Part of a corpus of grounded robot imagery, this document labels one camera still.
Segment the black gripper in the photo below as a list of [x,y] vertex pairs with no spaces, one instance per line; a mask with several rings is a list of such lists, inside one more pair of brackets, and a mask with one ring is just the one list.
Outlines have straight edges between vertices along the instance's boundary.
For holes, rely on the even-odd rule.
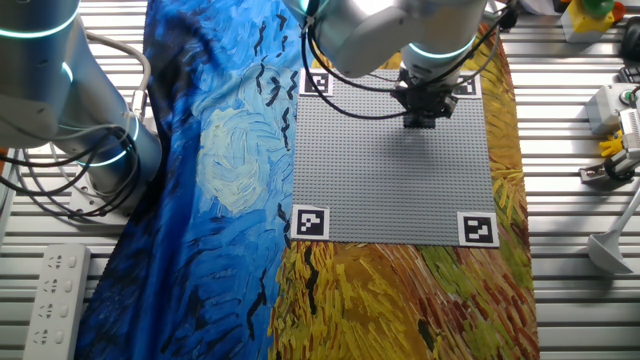
[[452,95],[452,87],[448,85],[424,86],[399,81],[391,96],[404,108],[404,123],[417,123],[415,110],[424,110],[429,119],[450,118],[458,99]]

